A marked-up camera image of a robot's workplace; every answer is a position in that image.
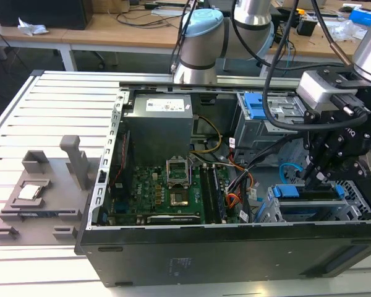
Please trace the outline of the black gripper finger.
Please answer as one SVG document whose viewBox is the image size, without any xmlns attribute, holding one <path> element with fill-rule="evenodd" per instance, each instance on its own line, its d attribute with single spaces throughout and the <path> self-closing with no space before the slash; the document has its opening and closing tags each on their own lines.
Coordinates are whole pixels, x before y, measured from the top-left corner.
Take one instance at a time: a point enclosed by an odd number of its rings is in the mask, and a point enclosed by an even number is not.
<svg viewBox="0 0 371 297">
<path fill-rule="evenodd" d="M 321 182 L 358 180 L 369 177 L 369 173 L 366 164 L 354 157 L 334 154 L 317 158 L 317 179 Z"/>
<path fill-rule="evenodd" d="M 308 148 L 306 167 L 301 173 L 307 189 L 315 189 L 326 178 L 328 165 L 333 157 L 334 132 L 310 132 L 304 139 Z"/>
</svg>

